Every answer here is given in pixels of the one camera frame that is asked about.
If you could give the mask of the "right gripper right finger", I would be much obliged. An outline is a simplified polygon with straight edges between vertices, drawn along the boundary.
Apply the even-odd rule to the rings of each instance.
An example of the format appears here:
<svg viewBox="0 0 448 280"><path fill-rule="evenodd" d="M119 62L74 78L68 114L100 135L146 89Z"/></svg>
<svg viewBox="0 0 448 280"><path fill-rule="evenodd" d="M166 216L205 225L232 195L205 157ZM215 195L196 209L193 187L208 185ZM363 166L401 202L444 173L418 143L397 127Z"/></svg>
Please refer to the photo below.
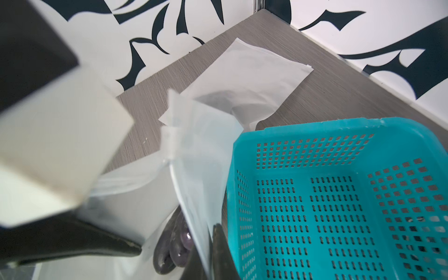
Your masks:
<svg viewBox="0 0 448 280"><path fill-rule="evenodd" d="M213 226L212 264L215 280L240 279L221 224Z"/></svg>

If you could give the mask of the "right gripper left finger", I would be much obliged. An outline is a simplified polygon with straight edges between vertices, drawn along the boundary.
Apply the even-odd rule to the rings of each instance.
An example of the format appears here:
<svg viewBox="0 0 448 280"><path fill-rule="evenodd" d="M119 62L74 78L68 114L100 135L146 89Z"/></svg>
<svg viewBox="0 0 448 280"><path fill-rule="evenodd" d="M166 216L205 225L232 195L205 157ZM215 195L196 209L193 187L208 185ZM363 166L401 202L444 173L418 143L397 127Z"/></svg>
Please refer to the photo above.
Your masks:
<svg viewBox="0 0 448 280"><path fill-rule="evenodd" d="M180 280L207 280L207 274L203 268L196 246L192 248L189 259Z"/></svg>

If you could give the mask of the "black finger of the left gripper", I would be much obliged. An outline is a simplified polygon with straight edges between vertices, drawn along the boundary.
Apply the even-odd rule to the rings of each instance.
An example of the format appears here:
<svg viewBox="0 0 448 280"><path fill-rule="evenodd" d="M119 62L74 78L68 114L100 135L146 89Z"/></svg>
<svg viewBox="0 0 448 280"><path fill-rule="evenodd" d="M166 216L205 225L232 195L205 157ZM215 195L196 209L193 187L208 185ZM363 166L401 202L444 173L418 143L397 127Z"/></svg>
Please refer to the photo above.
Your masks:
<svg viewBox="0 0 448 280"><path fill-rule="evenodd" d="M142 246L65 212L25 225L1 228L1 267L78 256L134 257Z"/></svg>

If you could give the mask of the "translucent zip bag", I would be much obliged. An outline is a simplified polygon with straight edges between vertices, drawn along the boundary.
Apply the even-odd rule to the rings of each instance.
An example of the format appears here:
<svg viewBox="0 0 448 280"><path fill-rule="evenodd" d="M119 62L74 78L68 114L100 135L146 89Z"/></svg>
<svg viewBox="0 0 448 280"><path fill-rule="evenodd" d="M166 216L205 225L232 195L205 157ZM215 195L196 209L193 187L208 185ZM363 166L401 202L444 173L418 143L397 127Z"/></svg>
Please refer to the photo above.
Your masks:
<svg viewBox="0 0 448 280"><path fill-rule="evenodd" d="M230 114L168 92L160 150L99 177L78 217L142 245L136 257L79 256L36 267L36 280L158 280L153 256L180 207L212 276L210 239L221 208L233 143L242 126Z"/></svg>
<svg viewBox="0 0 448 280"><path fill-rule="evenodd" d="M209 126L220 133L254 131L313 72L237 38L159 120L168 126Z"/></svg>

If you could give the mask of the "teal plastic basket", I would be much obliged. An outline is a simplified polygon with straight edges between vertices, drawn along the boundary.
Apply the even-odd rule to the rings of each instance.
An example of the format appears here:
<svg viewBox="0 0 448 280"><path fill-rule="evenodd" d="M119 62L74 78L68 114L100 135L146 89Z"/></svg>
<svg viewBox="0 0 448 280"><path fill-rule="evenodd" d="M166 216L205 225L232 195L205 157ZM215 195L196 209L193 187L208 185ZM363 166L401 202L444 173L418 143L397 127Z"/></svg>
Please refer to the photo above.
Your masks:
<svg viewBox="0 0 448 280"><path fill-rule="evenodd" d="M226 196L243 280L448 277L448 154L413 120L244 133Z"/></svg>

